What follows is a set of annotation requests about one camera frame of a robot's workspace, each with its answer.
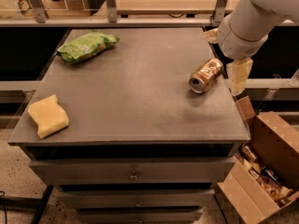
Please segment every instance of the soda can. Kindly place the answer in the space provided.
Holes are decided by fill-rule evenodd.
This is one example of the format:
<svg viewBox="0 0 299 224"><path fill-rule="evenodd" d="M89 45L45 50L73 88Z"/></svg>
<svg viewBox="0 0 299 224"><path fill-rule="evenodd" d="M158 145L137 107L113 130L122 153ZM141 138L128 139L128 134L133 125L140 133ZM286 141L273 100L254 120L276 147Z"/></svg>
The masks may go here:
<svg viewBox="0 0 299 224"><path fill-rule="evenodd" d="M258 157L249 145L243 144L240 146L239 150L248 161L256 162L258 160Z"/></svg>
<svg viewBox="0 0 299 224"><path fill-rule="evenodd" d="M287 198L282 198L278 201L275 201L275 203L279 206L279 207L282 207L284 205L286 205L287 203L289 203L290 200L288 200Z"/></svg>
<svg viewBox="0 0 299 224"><path fill-rule="evenodd" d="M254 168L250 168L249 173L254 177L255 180L259 180L260 182L261 182L261 180L263 181L260 174Z"/></svg>
<svg viewBox="0 0 299 224"><path fill-rule="evenodd" d="M261 175L264 175L270 179L272 179L273 181L275 181L277 184L281 185L281 180L280 177L271 169L264 167L261 170Z"/></svg>
<svg viewBox="0 0 299 224"><path fill-rule="evenodd" d="M223 63L212 58L197 68L189 78L189 85L196 93L202 93L211 88L217 77L224 71Z"/></svg>

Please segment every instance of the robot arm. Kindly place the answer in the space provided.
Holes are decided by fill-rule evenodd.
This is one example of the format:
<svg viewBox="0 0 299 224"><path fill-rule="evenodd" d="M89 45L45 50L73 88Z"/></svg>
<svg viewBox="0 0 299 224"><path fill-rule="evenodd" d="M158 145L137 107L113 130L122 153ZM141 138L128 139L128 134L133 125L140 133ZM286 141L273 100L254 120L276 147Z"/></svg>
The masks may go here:
<svg viewBox="0 0 299 224"><path fill-rule="evenodd" d="M233 95L245 88L252 60L268 33L285 20L299 22L299 0L240 0L217 29L217 42L233 63L227 65Z"/></svg>

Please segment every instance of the cable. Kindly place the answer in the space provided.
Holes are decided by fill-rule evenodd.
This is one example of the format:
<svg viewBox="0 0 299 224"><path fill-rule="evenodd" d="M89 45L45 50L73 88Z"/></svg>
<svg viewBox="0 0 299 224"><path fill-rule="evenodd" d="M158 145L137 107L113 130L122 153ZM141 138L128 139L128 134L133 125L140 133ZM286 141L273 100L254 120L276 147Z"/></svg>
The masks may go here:
<svg viewBox="0 0 299 224"><path fill-rule="evenodd" d="M181 14L181 15L179 15L179 16L174 16L174 15L171 15L171 14L168 14L170 17L172 17L172 18L175 18L175 19L179 19L179 18L181 18L182 16L184 16L184 14Z"/></svg>
<svg viewBox="0 0 299 224"><path fill-rule="evenodd" d="M4 195L6 195L2 190L0 190L0 198L4 197ZM1 204L3 207L3 211L4 211L4 219L5 219L5 224L7 224L7 209L5 208L5 206L3 204Z"/></svg>
<svg viewBox="0 0 299 224"><path fill-rule="evenodd" d="M223 217L224 217L225 223L228 224L227 219L226 219L226 216L225 216L225 214L224 214L224 212L223 212L223 210L222 210L222 208L221 208L221 205L220 205L220 203L218 202L218 199L217 199L217 197L216 197L215 194L214 194L214 198L215 198L215 201L216 201L218 207L219 207L220 210L221 210L221 213L222 213L222 215L223 215Z"/></svg>

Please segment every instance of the green bag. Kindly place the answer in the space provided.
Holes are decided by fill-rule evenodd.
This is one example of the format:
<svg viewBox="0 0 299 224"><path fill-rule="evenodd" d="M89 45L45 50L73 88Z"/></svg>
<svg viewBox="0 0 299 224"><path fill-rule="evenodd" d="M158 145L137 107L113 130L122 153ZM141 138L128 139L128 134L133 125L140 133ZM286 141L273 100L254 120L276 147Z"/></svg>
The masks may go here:
<svg viewBox="0 0 299 224"><path fill-rule="evenodd" d="M91 32L71 40L57 49L56 54L68 63L78 63L110 49L120 39L115 35L105 35L98 31Z"/></svg>

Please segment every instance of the cardboard box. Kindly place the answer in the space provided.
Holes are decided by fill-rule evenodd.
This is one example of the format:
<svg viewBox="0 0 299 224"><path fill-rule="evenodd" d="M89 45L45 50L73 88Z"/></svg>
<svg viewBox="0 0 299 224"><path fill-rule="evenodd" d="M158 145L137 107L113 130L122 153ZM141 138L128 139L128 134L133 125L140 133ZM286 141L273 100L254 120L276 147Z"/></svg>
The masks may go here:
<svg viewBox="0 0 299 224"><path fill-rule="evenodd" d="M283 186L299 189L299 132L275 112L255 116L249 104L248 97L237 102L243 119L249 123L249 145L259 157L259 163L273 169ZM224 182L218 185L246 223L259 223L281 210L238 159ZM287 205L298 197L296 191Z"/></svg>

